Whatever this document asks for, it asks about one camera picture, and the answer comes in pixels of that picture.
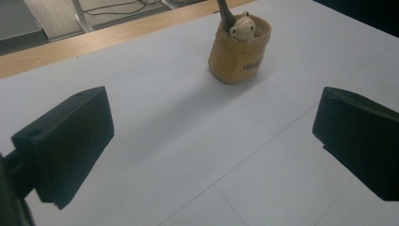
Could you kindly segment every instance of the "white tabletop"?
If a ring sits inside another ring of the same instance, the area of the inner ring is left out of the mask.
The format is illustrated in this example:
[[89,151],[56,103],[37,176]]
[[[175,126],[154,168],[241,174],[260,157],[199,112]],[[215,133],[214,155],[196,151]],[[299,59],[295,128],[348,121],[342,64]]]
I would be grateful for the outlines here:
[[74,93],[107,89],[115,137],[62,211],[40,226],[399,225],[311,133],[324,87],[399,111],[399,40],[310,0],[235,8],[273,27],[257,76],[208,69],[219,14],[0,80],[0,150]]

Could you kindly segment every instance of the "tan cup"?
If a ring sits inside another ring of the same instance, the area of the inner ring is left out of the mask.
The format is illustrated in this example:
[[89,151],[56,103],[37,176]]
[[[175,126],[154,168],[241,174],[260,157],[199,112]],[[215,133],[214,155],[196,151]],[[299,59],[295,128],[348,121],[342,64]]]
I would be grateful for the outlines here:
[[249,17],[256,24],[251,43],[245,40],[234,41],[231,35],[223,30],[221,24],[217,29],[208,64],[214,76],[224,83],[234,84],[250,78],[256,74],[262,63],[272,27],[262,18],[253,15]]

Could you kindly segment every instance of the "toy head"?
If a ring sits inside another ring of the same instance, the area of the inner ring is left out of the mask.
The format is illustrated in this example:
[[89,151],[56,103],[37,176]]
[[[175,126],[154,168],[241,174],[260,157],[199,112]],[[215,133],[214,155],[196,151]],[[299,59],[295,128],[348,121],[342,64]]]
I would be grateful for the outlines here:
[[253,39],[255,29],[256,25],[249,17],[249,13],[244,11],[243,17],[235,22],[229,33],[236,40],[250,40]]

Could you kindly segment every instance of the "floor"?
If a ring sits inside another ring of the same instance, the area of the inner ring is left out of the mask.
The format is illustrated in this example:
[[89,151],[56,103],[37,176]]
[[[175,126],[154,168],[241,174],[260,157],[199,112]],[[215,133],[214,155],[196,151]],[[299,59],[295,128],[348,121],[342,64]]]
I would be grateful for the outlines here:
[[[39,24],[43,27],[49,40],[59,40],[67,38],[76,34],[81,34],[83,31],[75,19],[76,10],[71,0],[24,0]],[[126,3],[126,0],[82,0],[80,1],[83,10],[92,8],[99,8],[111,6],[116,4]],[[115,6],[112,8],[101,8],[90,11],[91,14],[98,13],[129,13],[132,14],[101,14],[89,15],[85,14],[88,23],[92,26],[99,26],[110,22],[120,21],[121,19],[132,20],[138,16],[151,15],[160,11],[166,11],[162,4],[143,5],[137,1],[132,4]]]
[[[173,8],[181,8],[204,0],[168,0]],[[0,40],[0,56],[57,40],[84,34],[77,23],[72,0],[24,0],[42,27],[44,35]],[[170,10],[161,0],[80,0],[85,18],[94,30]]]

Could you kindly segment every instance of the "logo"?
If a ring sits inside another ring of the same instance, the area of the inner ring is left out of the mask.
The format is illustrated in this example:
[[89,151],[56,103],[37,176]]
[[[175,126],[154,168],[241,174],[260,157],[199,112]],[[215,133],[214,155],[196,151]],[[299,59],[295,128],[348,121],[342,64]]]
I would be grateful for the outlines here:
[[246,66],[243,68],[243,71],[249,71],[249,70],[251,70],[251,69],[256,69],[256,68],[259,67],[259,65],[261,64],[261,62],[262,62],[262,59],[260,58],[260,59],[258,59],[258,61],[256,61],[255,63],[250,63],[250,64],[246,65]]

